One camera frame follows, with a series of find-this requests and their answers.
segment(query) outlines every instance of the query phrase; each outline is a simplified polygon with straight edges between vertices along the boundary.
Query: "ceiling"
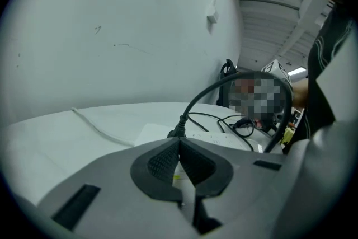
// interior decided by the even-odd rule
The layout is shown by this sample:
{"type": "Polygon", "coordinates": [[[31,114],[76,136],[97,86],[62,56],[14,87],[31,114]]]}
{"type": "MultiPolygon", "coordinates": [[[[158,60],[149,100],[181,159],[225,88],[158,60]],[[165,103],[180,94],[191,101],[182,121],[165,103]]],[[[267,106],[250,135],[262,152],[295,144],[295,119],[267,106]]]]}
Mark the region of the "ceiling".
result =
{"type": "Polygon", "coordinates": [[[328,0],[240,0],[244,35],[239,71],[261,70],[274,59],[290,72],[307,58],[333,3],[328,0]]]}

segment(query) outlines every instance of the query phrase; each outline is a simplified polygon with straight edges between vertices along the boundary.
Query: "person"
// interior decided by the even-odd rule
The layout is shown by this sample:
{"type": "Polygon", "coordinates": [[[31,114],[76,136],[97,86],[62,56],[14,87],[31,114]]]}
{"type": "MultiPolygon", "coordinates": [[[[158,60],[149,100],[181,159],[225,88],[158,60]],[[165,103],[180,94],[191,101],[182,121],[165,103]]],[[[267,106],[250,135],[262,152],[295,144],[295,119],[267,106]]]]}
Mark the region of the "person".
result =
{"type": "Polygon", "coordinates": [[[298,140],[310,138],[318,129],[332,124],[335,120],[316,79],[339,51],[351,31],[353,20],[343,0],[332,1],[335,5],[309,53],[308,78],[293,84],[293,106],[305,108],[305,110],[292,140],[284,148],[284,153],[288,153],[291,146],[298,140]]]}

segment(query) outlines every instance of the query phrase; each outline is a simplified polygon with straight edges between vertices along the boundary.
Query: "white table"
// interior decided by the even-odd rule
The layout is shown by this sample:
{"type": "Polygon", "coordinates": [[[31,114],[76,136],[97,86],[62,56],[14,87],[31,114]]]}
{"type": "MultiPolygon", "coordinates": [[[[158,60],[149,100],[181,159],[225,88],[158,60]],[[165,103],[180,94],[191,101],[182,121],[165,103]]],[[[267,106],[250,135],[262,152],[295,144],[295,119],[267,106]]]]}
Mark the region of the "white table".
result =
{"type": "MultiPolygon", "coordinates": [[[[81,112],[112,135],[135,143],[146,124],[174,127],[188,103],[128,104],[82,109],[81,112]]],[[[192,111],[220,118],[235,112],[219,106],[197,104],[192,111]]],[[[216,120],[193,115],[209,131],[219,133],[216,120]]],[[[188,121],[187,130],[201,131],[188,121]]],[[[37,205],[56,184],[103,155],[129,148],[111,142],[72,111],[65,111],[13,124],[5,129],[1,165],[11,189],[37,205]]],[[[255,130],[250,142],[270,140],[255,130]]]]}

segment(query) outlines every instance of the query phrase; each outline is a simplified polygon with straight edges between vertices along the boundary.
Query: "white wall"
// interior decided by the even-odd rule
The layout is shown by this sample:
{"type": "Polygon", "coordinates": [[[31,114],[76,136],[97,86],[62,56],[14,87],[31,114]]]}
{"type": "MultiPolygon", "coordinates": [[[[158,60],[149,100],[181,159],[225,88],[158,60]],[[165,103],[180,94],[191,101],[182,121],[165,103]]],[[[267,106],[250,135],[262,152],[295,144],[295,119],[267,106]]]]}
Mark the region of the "white wall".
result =
{"type": "Polygon", "coordinates": [[[4,120],[190,101],[241,49],[238,0],[216,0],[215,25],[210,1],[12,0],[0,27],[4,120]]]}

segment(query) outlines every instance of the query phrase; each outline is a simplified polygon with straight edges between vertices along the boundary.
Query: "power cord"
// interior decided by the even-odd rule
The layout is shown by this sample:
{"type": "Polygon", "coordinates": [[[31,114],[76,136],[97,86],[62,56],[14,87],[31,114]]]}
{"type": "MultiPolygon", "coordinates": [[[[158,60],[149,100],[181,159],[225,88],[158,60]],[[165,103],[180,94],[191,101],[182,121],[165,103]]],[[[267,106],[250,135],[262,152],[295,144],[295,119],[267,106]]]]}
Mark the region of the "power cord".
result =
{"type": "MultiPolygon", "coordinates": [[[[228,118],[231,118],[231,116],[227,116],[226,118],[223,118],[222,120],[225,120],[225,119],[228,119],[228,118]]],[[[250,132],[249,134],[247,134],[247,135],[242,135],[242,134],[241,134],[241,137],[242,137],[242,138],[248,138],[248,137],[250,137],[250,136],[253,134],[253,131],[254,131],[254,129],[255,129],[255,124],[254,124],[254,122],[253,122],[252,120],[249,120],[249,119],[247,119],[247,120],[252,124],[252,130],[251,130],[251,132],[250,132]]],[[[230,124],[230,126],[231,126],[231,128],[232,128],[233,130],[239,128],[239,127],[237,126],[238,122],[237,122],[236,124],[230,124]]]]}
{"type": "Polygon", "coordinates": [[[212,84],[210,87],[206,88],[202,92],[200,92],[186,107],[184,113],[179,117],[179,123],[174,128],[174,130],[170,131],[168,134],[169,138],[172,137],[185,137],[185,123],[188,121],[188,114],[192,107],[205,95],[207,95],[209,92],[213,91],[216,88],[221,87],[222,85],[239,80],[239,79],[269,79],[274,80],[276,83],[280,84],[280,88],[283,89],[283,92],[285,94],[285,105],[284,105],[284,113],[282,115],[282,121],[277,129],[277,132],[274,134],[270,142],[268,143],[267,147],[263,152],[271,152],[271,150],[274,148],[276,143],[280,140],[282,133],[284,132],[290,116],[291,116],[291,107],[292,107],[292,94],[289,90],[289,87],[277,76],[265,73],[265,72],[247,72],[247,73],[240,73],[240,74],[234,74],[231,76],[227,76],[220,81],[217,81],[216,83],[212,84]]]}
{"type": "Polygon", "coordinates": [[[129,146],[129,147],[135,146],[134,142],[130,142],[126,139],[122,139],[122,138],[118,138],[114,135],[110,135],[108,132],[104,131],[99,126],[97,126],[92,120],[90,120],[88,117],[86,117],[83,113],[81,113],[75,107],[71,108],[71,111],[73,111],[76,115],[78,115],[83,121],[85,121],[90,127],[92,127],[96,132],[98,132],[104,138],[109,139],[115,143],[123,144],[125,146],[129,146]]]}
{"type": "Polygon", "coordinates": [[[188,119],[193,122],[194,124],[196,124],[197,126],[199,126],[201,129],[203,129],[206,132],[209,132],[206,128],[204,128],[201,124],[199,124],[198,122],[196,122],[195,120],[193,120],[191,117],[189,117],[189,115],[203,115],[203,116],[211,116],[212,118],[216,118],[217,124],[219,125],[221,131],[223,133],[225,133],[225,130],[223,129],[223,127],[220,125],[220,122],[222,121],[235,135],[237,135],[238,137],[240,137],[241,139],[243,139],[243,141],[250,147],[250,150],[253,151],[253,147],[252,145],[245,139],[246,137],[249,137],[250,135],[253,134],[253,130],[250,133],[250,135],[246,135],[243,137],[243,135],[239,134],[235,129],[233,129],[229,124],[227,124],[224,120],[232,118],[234,116],[242,116],[242,115],[231,115],[231,116],[227,116],[226,118],[219,118],[218,116],[214,116],[214,115],[210,115],[210,114],[206,114],[206,113],[197,113],[197,112],[191,112],[188,113],[188,119]]]}

